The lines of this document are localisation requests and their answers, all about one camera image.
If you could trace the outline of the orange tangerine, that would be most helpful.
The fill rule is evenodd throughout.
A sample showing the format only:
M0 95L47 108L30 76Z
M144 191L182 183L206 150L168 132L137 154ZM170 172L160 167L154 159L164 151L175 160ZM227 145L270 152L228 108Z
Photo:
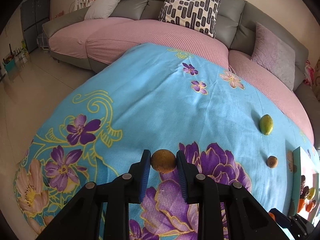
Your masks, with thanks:
M269 212L268 214L270 215L270 217L271 217L273 220L276 220L276 217L275 217L275 215L274 215L273 213Z
M305 206L305 199L304 198L300 198L299 201L298 201L297 212L300 213L300 211L303 210L304 206Z
M309 202L309 203L307 204L307 206L306 206L306 211L307 211L308 213L310 213L310 212L315 208L315 206L316 206L316 201L315 201L315 200Z

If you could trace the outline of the brown longan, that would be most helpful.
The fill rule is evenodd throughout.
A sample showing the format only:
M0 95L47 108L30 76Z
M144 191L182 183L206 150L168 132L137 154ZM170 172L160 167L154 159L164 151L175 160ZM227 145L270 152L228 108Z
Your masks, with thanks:
M151 166L157 172L170 173L176 168L176 156L166 149L157 150L151 156Z
M266 163L269 168L276 168L278 166L278 158L271 155L268 157Z

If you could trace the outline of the green fruit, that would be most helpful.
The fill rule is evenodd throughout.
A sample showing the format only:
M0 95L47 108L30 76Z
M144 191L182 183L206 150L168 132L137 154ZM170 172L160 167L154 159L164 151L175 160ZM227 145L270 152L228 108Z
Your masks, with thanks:
M270 115L265 114L260 118L259 128L263 135L269 135L273 131L273 119Z
M315 194L316 194L316 189L314 187L312 187L309 189L309 193L306 198L308 200L312 200L314 198Z

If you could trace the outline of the dark red jujube date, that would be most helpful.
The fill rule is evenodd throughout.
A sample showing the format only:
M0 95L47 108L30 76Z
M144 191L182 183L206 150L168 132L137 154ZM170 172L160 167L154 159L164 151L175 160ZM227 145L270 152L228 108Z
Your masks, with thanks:
M305 176L301 175L301 185L300 185L300 190L303 190L305 187Z

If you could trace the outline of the white tray teal rim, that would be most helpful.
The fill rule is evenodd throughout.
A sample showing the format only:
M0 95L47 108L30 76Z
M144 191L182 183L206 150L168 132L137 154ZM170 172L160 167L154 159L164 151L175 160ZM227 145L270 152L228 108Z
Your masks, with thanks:
M300 215L312 225L319 222L319 160L298 147L287 155L293 172L288 215Z

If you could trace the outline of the blue floral tablecloth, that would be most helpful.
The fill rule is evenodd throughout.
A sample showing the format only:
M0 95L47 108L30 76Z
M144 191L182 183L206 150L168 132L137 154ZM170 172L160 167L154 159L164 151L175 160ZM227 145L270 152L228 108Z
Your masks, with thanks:
M260 118L273 119L263 135ZM182 150L217 183L241 183L267 210L289 211L298 147L319 160L313 142L268 96L199 56L145 43L65 98L36 132L20 162L14 195L41 233L89 181L111 182L151 152ZM269 168L269 156L278 166Z

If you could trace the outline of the green fruit on cloth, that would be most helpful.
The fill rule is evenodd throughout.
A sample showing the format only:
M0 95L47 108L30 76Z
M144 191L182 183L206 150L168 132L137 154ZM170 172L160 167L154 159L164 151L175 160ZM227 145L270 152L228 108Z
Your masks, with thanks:
M265 114L260 118L259 128L263 135L269 135L273 131L273 119L270 115Z

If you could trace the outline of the brown patterned curtain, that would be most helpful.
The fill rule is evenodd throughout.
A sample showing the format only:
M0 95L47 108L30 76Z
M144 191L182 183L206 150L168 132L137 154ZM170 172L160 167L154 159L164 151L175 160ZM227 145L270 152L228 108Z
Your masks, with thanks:
M312 80L312 91L315 94L317 100L320 97L320 59L314 67L313 80Z

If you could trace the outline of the lilac grey cushion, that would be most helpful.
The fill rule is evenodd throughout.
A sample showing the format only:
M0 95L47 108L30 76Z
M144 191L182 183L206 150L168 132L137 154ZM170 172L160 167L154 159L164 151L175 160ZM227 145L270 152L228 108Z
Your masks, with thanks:
M255 45L251 60L277 77L288 89L295 81L295 51L260 23L255 25Z

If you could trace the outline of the pink white toy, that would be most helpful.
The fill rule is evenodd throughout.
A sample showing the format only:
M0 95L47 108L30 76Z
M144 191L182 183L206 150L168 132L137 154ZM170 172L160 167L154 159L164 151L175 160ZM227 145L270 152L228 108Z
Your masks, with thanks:
M315 79L315 70L311 66L311 63L309 60L306 61L305 63L305 73L304 73L305 79L304 83L310 87L313 86L314 84L314 79Z

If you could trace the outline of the grey sofa pink cover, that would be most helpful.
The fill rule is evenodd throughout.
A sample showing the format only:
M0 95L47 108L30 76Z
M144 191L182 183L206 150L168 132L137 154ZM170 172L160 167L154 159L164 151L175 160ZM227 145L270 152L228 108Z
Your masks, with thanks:
M304 84L308 49L282 25L246 0L222 0L211 38L179 25L163 23L158 15L165 0L120 0L107 19L86 20L87 9L45 23L54 59L96 73L131 47L155 43L193 53L231 69L268 96L319 148L319 102ZM274 74L251 61L262 24L295 51L295 86L287 89Z

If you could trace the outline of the black white patterned cushion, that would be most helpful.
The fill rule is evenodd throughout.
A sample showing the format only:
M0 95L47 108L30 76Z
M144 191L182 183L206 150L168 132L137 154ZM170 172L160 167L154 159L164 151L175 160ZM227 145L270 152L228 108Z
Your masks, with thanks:
M222 0L165 0L158 20L215 38L217 13Z

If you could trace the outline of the light grey cushion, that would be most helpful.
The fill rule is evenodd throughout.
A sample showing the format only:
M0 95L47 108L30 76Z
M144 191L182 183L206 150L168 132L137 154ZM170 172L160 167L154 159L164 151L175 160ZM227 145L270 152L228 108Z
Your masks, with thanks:
M119 2L120 0L95 0L86 12L84 20L109 18Z

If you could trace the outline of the white magazine rack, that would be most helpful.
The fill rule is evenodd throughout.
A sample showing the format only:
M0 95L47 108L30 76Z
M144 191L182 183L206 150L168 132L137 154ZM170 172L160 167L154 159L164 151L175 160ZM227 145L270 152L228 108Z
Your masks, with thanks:
M95 0L75 0L74 10L90 7Z

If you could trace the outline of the dark grey cabinet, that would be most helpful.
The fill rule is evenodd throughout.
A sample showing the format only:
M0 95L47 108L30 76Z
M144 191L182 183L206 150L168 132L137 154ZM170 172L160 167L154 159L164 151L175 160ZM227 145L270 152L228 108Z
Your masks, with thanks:
M50 0L27 0L21 5L21 26L27 51L35 50L42 25L49 21Z

